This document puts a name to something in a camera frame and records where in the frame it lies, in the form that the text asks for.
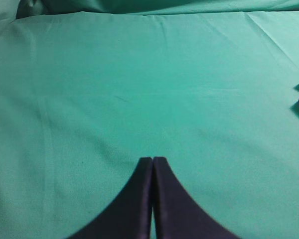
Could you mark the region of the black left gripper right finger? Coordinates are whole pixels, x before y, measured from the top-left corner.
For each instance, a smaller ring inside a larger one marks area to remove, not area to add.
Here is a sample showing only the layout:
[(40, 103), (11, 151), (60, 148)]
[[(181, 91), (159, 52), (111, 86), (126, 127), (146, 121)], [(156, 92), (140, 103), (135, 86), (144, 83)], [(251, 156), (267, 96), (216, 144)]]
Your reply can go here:
[(158, 239), (237, 239), (187, 193), (165, 157), (153, 159), (152, 205)]

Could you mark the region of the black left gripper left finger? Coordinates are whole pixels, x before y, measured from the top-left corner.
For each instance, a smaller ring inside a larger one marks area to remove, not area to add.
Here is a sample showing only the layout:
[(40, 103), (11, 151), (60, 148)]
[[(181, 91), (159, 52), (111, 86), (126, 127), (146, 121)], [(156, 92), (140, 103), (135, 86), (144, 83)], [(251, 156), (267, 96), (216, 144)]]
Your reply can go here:
[(126, 185), (94, 220), (71, 239), (149, 239), (152, 159), (140, 158)]

